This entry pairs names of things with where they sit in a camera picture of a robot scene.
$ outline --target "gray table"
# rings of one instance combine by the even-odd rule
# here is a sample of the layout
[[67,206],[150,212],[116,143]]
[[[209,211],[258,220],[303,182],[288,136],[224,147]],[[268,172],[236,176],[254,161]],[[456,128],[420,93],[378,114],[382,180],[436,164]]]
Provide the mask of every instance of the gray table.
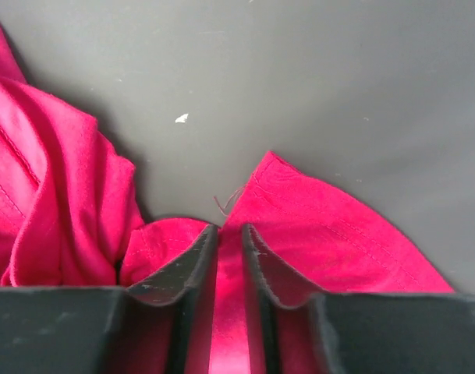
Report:
[[220,224],[212,196],[273,149],[475,292],[474,0],[4,0],[0,23],[138,165],[151,217]]

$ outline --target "garment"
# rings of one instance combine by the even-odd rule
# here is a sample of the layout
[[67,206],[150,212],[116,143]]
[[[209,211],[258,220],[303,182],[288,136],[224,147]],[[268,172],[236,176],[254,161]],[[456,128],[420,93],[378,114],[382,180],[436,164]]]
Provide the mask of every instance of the garment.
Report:
[[[28,85],[0,30],[0,285],[141,281],[207,225],[145,224],[134,166],[96,120]],[[211,373],[249,372],[241,227],[329,291],[449,292],[397,229],[353,197],[268,152],[219,233]]]

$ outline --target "crumpled fabric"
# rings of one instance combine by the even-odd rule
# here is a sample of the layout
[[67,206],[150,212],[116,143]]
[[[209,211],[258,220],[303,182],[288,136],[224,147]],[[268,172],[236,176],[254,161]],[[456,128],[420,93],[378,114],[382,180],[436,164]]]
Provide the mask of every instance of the crumpled fabric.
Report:
[[[26,83],[0,29],[0,286],[129,286],[186,250],[207,223],[145,224],[133,173],[94,118]],[[210,373],[250,372],[245,223],[328,291],[453,291],[384,218],[268,152],[219,233]]]

